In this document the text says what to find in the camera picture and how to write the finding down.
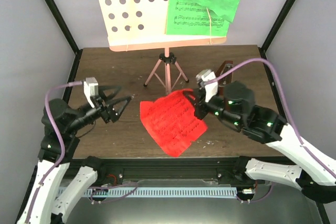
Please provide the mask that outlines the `red paper sheet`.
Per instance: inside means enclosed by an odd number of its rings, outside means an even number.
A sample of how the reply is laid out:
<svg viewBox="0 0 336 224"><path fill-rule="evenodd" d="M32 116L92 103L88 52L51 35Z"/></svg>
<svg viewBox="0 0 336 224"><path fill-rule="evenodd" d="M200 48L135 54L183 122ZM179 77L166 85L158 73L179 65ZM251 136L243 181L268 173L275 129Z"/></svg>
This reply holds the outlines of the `red paper sheet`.
<svg viewBox="0 0 336 224"><path fill-rule="evenodd" d="M179 157L207 131L204 121L194 116L194 107L183 92L176 90L155 101L140 102L140 120L164 153Z"/></svg>

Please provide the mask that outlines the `pink music stand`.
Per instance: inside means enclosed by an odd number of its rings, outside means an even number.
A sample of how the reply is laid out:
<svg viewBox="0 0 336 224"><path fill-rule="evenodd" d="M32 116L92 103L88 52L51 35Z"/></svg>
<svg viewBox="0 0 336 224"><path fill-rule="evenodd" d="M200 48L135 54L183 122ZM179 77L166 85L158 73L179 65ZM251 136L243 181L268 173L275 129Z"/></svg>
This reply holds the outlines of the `pink music stand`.
<svg viewBox="0 0 336 224"><path fill-rule="evenodd" d="M219 45L226 41L226 37L167 35L168 1L99 0L99 4L112 51L164 49L148 79L156 76L159 65L164 64L165 78L159 81L170 93L176 85L171 81L171 66L176 66L179 78L189 81L178 62L172 61L170 48Z"/></svg>

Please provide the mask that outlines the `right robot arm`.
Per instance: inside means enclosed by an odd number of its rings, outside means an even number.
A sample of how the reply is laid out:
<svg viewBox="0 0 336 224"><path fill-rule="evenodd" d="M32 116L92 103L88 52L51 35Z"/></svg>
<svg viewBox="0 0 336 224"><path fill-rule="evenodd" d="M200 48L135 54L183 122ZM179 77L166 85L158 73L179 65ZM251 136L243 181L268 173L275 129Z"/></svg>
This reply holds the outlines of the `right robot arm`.
<svg viewBox="0 0 336 224"><path fill-rule="evenodd" d="M328 204L335 201L335 160L295 133L288 121L272 109L255 104L253 90L239 81L206 100L205 88L184 91L196 118L214 115L229 129L266 145L290 159L292 165L263 162L240 156L233 169L238 183L268 180L298 189L307 198Z"/></svg>

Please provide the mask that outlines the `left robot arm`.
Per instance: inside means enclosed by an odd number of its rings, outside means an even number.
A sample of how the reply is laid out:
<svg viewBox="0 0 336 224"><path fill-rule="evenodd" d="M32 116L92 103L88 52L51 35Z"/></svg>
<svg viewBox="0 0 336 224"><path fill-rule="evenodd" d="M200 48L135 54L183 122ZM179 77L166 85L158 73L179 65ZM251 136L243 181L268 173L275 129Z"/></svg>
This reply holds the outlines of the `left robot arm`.
<svg viewBox="0 0 336 224"><path fill-rule="evenodd" d="M79 108L71 108L63 99L50 99L53 91L74 86L82 86L87 99ZM95 124L97 119L104 123L118 121L132 100L129 95L117 98L120 90L120 86L101 87L94 78L89 78L47 91L41 119L45 135L40 144L36 175L17 223L66 223L84 192L92 184L102 184L106 180L103 161L89 156L68 187L57 194L80 142L78 131Z"/></svg>

